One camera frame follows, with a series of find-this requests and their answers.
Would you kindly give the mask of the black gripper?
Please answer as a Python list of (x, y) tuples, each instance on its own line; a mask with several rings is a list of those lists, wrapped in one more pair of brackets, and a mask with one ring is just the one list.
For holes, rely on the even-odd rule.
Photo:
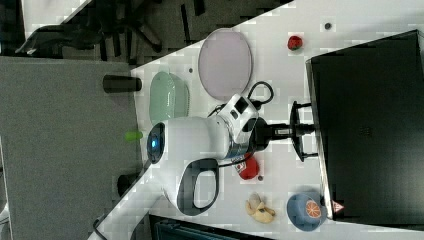
[(291, 138), (292, 135), (293, 130), (288, 124), (268, 124), (263, 118), (259, 118), (250, 137), (250, 149), (262, 151), (270, 141)]

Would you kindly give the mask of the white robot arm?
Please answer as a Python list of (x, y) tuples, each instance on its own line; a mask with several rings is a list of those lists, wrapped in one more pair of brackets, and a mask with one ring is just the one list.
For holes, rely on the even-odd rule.
[(219, 116), (174, 118), (156, 124), (147, 139), (149, 168), (102, 220), (93, 223), (87, 240), (130, 240), (136, 226), (162, 196), (179, 212), (196, 216), (209, 207), (195, 204), (198, 176), (210, 171), (219, 181), (219, 162), (261, 151), (271, 140), (293, 136), (287, 124), (259, 119), (242, 145), (233, 142), (226, 122)]

